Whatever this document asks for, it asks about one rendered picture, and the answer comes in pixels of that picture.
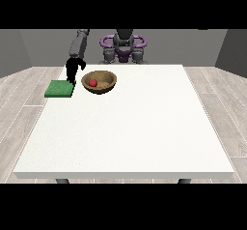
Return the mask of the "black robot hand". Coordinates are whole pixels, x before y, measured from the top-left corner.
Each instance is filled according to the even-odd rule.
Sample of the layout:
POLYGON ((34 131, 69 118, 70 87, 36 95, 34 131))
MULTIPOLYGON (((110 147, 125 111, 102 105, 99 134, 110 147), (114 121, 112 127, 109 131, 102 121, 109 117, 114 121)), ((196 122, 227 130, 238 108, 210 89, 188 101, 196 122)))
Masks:
POLYGON ((86 63, 81 58, 69 58, 67 60, 67 81, 71 84, 75 84, 75 76, 77 74, 78 67, 81 67, 81 70, 86 68, 86 63))

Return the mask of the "green square pad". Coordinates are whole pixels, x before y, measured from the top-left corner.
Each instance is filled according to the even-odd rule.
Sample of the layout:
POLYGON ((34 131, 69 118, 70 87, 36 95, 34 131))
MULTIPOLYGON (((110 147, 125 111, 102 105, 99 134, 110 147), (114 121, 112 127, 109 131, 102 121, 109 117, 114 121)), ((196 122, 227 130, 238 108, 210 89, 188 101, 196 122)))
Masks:
POLYGON ((74 85, 66 80, 52 80, 44 96, 46 98, 70 98, 74 89, 74 85))

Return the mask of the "brown wooden bowl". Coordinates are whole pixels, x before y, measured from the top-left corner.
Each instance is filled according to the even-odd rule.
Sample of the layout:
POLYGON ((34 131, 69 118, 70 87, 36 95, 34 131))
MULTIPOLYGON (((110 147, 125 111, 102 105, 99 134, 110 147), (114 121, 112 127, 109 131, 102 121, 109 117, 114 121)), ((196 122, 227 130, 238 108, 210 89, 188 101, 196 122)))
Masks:
POLYGON ((117 82, 117 77, 109 71, 92 71, 85 74, 81 79, 82 85, 86 90, 93 94, 101 95, 110 92, 117 82), (96 80, 96 87, 92 87, 89 82, 96 80))

